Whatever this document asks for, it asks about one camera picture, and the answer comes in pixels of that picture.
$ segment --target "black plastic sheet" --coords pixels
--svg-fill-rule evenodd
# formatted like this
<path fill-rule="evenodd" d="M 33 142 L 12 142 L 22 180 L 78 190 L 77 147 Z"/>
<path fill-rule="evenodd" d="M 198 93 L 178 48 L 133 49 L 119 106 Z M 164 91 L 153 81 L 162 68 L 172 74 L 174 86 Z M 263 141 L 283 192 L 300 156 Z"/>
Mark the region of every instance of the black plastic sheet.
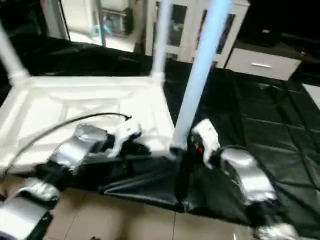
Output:
<path fill-rule="evenodd" d="M 13 40 L 33 75 L 146 76 L 152 58 L 39 36 Z M 178 118 L 191 65 L 169 60 L 164 91 Z M 2 99 L 10 89 L 3 71 Z M 320 239 L 320 111 L 296 82 L 214 69 L 194 124 L 209 118 L 222 146 L 243 146 L 277 190 L 284 217 L 301 236 Z M 88 166 L 77 185 L 106 195 L 179 212 L 250 225 L 239 189 L 228 176 L 205 168 L 192 154 L 172 162 L 141 159 Z"/>

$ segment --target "glass door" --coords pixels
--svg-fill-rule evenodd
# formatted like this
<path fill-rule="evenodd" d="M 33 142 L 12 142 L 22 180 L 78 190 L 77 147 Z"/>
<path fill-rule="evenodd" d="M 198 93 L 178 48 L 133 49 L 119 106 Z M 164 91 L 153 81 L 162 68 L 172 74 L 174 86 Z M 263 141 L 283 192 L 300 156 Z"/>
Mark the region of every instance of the glass door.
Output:
<path fill-rule="evenodd" d="M 187 61 L 183 58 L 183 51 L 188 45 L 188 30 L 186 26 L 190 26 L 193 20 L 194 9 L 197 4 L 195 0 L 173 0 L 172 15 L 169 25 L 169 36 L 166 46 L 167 57 L 178 61 Z M 157 34 L 157 20 L 161 1 L 157 0 L 153 4 L 153 10 L 148 6 L 148 11 L 153 12 L 153 16 L 149 16 L 151 26 L 146 33 L 146 54 L 152 55 L 155 47 L 155 39 Z"/>
<path fill-rule="evenodd" d="M 209 0 L 202 0 L 201 3 L 199 3 L 197 6 L 193 23 L 193 28 L 197 32 L 197 34 L 190 35 L 190 52 L 188 53 L 189 56 L 186 57 L 188 58 L 189 62 L 193 62 L 193 59 L 196 56 L 200 34 L 207 15 L 209 4 Z M 213 66 L 216 66 L 218 68 L 224 67 L 230 50 L 232 48 L 232 45 L 237 37 L 238 31 L 240 29 L 246 11 L 247 7 L 245 6 L 237 4 L 233 4 L 231 6 L 220 41 L 217 46 L 216 55 L 212 60 Z"/>
<path fill-rule="evenodd" d="M 70 40 L 134 52 L 143 29 L 143 0 L 61 0 Z"/>

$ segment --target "tiled floor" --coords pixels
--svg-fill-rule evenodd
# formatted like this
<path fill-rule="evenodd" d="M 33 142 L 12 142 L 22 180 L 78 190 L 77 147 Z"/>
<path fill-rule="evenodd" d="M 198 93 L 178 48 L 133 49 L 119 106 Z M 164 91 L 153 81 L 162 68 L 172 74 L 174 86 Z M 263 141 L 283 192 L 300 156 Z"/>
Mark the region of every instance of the tiled floor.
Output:
<path fill-rule="evenodd" d="M 14 183 L 7 184 L 12 189 Z M 45 240 L 251 240 L 248 227 L 67 189 Z"/>

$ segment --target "white frame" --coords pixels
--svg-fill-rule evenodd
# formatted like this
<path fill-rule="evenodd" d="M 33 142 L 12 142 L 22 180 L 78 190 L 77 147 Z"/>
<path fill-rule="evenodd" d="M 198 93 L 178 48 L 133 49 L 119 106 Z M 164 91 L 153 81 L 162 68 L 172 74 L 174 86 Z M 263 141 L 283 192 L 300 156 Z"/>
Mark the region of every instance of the white frame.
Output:
<path fill-rule="evenodd" d="M 146 22 L 146 39 L 145 39 L 145 54 L 151 56 L 154 46 L 154 20 L 157 17 L 156 3 L 163 0 L 148 0 L 147 1 L 147 22 Z M 184 52 L 189 41 L 189 32 L 185 30 L 185 26 L 191 26 L 194 20 L 193 10 L 197 7 L 195 0 L 173 0 L 173 5 L 185 6 L 186 13 L 183 22 L 183 31 L 179 46 L 166 45 L 167 54 L 176 54 L 177 60 L 185 62 Z"/>
<path fill-rule="evenodd" d="M 76 101 L 83 100 L 83 94 L 79 93 L 78 90 L 75 91 L 75 88 L 78 87 L 82 87 L 82 89 L 86 90 L 91 96 L 90 99 L 92 96 L 93 98 L 97 97 L 97 91 L 101 90 L 102 85 L 107 85 L 106 89 L 112 92 L 109 92 L 107 95 L 103 92 L 103 96 L 110 97 L 111 95 L 112 98 L 117 100 L 123 98 L 123 91 L 125 90 L 125 87 L 131 89 L 132 94 L 138 96 L 139 99 L 143 98 L 142 100 L 139 100 L 140 103 L 149 104 L 151 109 L 150 116 L 152 116 L 151 118 L 155 124 L 155 126 L 150 129 L 152 131 L 147 131 L 146 135 L 142 133 L 142 136 L 137 140 L 139 142 L 142 141 L 140 143 L 148 146 L 153 155 L 161 155 L 174 159 L 176 155 L 171 153 L 171 148 L 186 149 L 187 147 L 187 137 L 190 132 L 203 88 L 211 68 L 212 59 L 216 53 L 219 39 L 231 5 L 232 0 L 212 0 L 211 2 L 208 14 L 203 24 L 198 51 L 191 69 L 175 128 L 172 123 L 163 90 L 163 83 L 165 81 L 165 50 L 169 36 L 168 29 L 172 13 L 171 0 L 161 0 L 159 9 L 160 17 L 159 21 L 157 21 L 157 31 L 159 32 L 157 33 L 156 51 L 153 56 L 152 71 L 150 76 L 143 78 L 132 76 L 30 76 L 28 70 L 19 60 L 19 57 L 5 33 L 5 30 L 0 24 L 0 58 L 8 72 L 10 84 L 12 85 L 12 89 L 10 90 L 8 97 L 0 108 L 0 154 L 2 155 L 0 157 L 0 166 L 4 167 L 2 169 L 5 169 L 5 166 L 10 162 L 10 159 L 14 157 L 21 148 L 17 142 L 18 139 L 14 137 L 12 132 L 15 133 L 15 131 L 20 129 L 19 126 L 22 126 L 24 121 L 28 121 L 28 117 L 26 116 L 27 113 L 30 113 L 32 118 L 31 121 L 28 121 L 26 126 L 28 129 L 28 136 L 37 134 L 36 127 L 39 123 L 47 124 L 47 121 L 49 121 L 49 124 L 51 125 L 57 124 L 56 120 L 53 122 L 50 116 L 50 119 L 45 118 L 44 121 L 40 119 L 41 113 L 43 116 L 47 117 L 46 114 L 44 114 L 43 109 L 52 110 L 46 101 L 43 102 L 41 99 L 38 101 L 37 99 L 34 99 L 33 93 L 34 91 L 37 91 L 40 86 L 46 88 L 48 91 L 51 89 L 57 90 L 58 93 L 63 94 L 64 99 L 72 97 Z M 186 20 L 188 22 L 191 21 L 190 14 L 188 17 L 186 16 L 185 21 Z M 30 101 L 27 100 L 29 96 L 32 98 L 31 101 L 34 100 L 37 104 L 40 104 L 40 108 L 37 107 L 35 111 L 29 111 L 31 107 Z M 140 113 L 140 105 L 135 104 L 134 102 L 132 104 L 133 105 L 130 106 L 130 109 L 128 109 L 129 114 L 132 111 L 132 108 L 137 108 L 138 106 L 139 113 L 137 113 L 137 116 L 138 118 L 142 117 L 143 113 Z M 62 109 L 59 108 L 58 111 L 62 111 L 63 113 L 64 109 L 65 106 L 63 106 Z M 43 156 L 43 152 L 35 151 L 35 154 L 38 155 L 38 159 L 40 158 L 41 161 L 46 161 L 46 158 Z M 35 162 L 35 159 L 36 158 L 33 156 L 28 155 L 26 161 L 20 161 L 16 164 L 20 166 L 19 169 L 23 169 L 26 166 L 38 164 L 39 162 Z"/>

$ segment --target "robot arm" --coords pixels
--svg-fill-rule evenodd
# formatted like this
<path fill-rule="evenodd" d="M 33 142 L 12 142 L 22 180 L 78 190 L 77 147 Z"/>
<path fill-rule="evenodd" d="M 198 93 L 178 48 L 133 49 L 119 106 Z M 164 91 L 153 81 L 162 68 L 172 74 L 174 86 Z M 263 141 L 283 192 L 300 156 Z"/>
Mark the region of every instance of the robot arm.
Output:
<path fill-rule="evenodd" d="M 219 168 L 239 187 L 246 206 L 247 217 L 253 226 L 253 236 L 259 240 L 298 240 L 295 228 L 286 223 L 276 210 L 278 197 L 268 176 L 257 160 L 243 149 L 221 149 L 218 134 L 208 119 L 192 131 L 191 140 L 204 164 Z M 218 154 L 217 162 L 211 157 Z"/>
<path fill-rule="evenodd" d="M 60 192 L 68 186 L 89 154 L 109 149 L 116 157 L 122 144 L 141 134 L 140 125 L 127 120 L 115 135 L 90 124 L 80 124 L 71 138 L 63 142 L 45 164 L 35 167 L 35 177 L 24 184 L 0 205 L 0 239 L 39 240 L 46 234 Z"/>

